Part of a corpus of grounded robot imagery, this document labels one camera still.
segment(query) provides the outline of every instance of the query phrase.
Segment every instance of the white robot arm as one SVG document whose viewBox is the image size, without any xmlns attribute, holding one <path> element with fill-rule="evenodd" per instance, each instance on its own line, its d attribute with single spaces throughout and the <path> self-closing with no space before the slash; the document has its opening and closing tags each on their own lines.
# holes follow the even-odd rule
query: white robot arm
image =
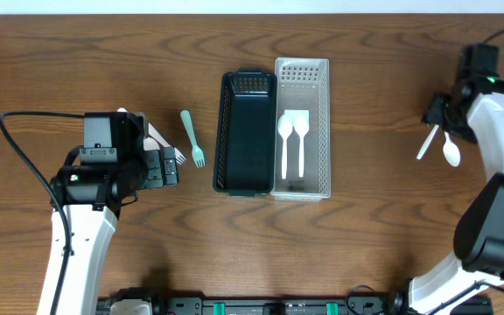
<svg viewBox="0 0 504 315">
<path fill-rule="evenodd" d="M 485 57 L 481 61 L 489 60 L 490 63 L 475 64 L 472 57 L 464 59 L 467 56 L 463 56 L 462 69 L 458 69 L 460 82 L 453 88 L 458 99 L 456 96 L 454 99 L 438 97 L 439 100 L 434 100 L 435 108 L 431 105 L 423 120 L 440 124 L 469 141 L 473 140 L 473 133 L 489 184 L 458 224 L 455 251 L 427 274 L 409 283 L 409 308 L 420 314 L 450 314 L 454 307 L 487 289 L 489 284 L 504 284 L 504 209 L 497 209 L 504 207 L 504 194 L 501 196 L 504 185 L 492 183 L 498 183 L 496 177 L 504 176 L 504 81 L 499 82 L 495 73 L 495 49 L 476 45 L 468 54 L 474 58 L 476 55 Z M 464 115 L 466 126 L 464 120 L 459 119 Z M 495 198 L 498 204 L 478 202 L 488 197 L 498 197 Z"/>
<path fill-rule="evenodd" d="M 66 215 L 71 251 L 60 283 L 66 239 L 54 205 L 52 249 L 39 315 L 95 314 L 106 252 L 120 209 L 126 205 L 123 198 L 137 200 L 138 190 L 179 182 L 175 149 L 161 150 L 148 136 L 143 114 L 87 113 L 84 122 L 84 145 L 70 152 L 51 182 Z M 78 155 L 80 165 L 73 165 Z"/>
</svg>

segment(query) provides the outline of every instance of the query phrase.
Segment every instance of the white plastic basket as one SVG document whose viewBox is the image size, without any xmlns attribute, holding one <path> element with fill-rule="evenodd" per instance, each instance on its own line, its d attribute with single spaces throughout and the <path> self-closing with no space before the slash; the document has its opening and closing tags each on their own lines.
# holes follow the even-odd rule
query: white plastic basket
<svg viewBox="0 0 504 315">
<path fill-rule="evenodd" d="M 277 58 L 277 120 L 286 109 L 309 110 L 304 137 L 304 176 L 298 176 L 298 134 L 287 139 L 287 177 L 281 178 L 282 138 L 276 134 L 276 200 L 330 197 L 330 63 L 328 59 Z"/>
</svg>

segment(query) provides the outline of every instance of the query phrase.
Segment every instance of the black plastic tray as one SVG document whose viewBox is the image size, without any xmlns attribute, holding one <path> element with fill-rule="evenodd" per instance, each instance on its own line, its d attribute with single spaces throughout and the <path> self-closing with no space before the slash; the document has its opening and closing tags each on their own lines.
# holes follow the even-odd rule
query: black plastic tray
<svg viewBox="0 0 504 315">
<path fill-rule="evenodd" d="M 221 82 L 213 188 L 231 196 L 271 192 L 274 181 L 277 78 L 241 68 Z"/>
</svg>

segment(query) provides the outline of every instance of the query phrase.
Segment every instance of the white wall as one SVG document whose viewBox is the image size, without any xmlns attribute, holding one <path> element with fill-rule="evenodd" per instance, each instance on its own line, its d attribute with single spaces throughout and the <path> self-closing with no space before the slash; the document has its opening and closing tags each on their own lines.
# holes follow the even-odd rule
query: white wall
<svg viewBox="0 0 504 315">
<path fill-rule="evenodd" d="M 504 0 L 0 0 L 0 14 L 504 13 Z"/>
</svg>

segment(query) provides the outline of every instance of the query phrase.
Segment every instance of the wooden table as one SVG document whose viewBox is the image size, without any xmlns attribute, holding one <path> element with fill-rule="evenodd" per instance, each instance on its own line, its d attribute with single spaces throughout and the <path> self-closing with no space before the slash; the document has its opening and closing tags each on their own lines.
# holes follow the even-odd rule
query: wooden table
<svg viewBox="0 0 504 315">
<path fill-rule="evenodd" d="M 452 250 L 460 215 L 485 184 L 475 145 L 439 136 L 422 161 L 420 124 L 433 93 L 453 83 L 462 46 L 504 16 L 0 17 L 0 113 L 143 111 L 187 158 L 179 119 L 192 112 L 206 167 L 144 191 L 122 210 L 101 296 L 130 286 L 215 296 L 343 296 L 356 284 L 392 290 Z M 504 76 L 504 37 L 500 73 Z M 278 56 L 328 58 L 332 197 L 319 203 L 229 198 L 212 188 L 221 76 L 272 70 Z M 8 122 L 53 176 L 82 144 L 82 123 Z M 0 314 L 32 314 L 51 241 L 48 195 L 0 132 Z M 498 314 L 504 296 L 492 293 Z"/>
</svg>

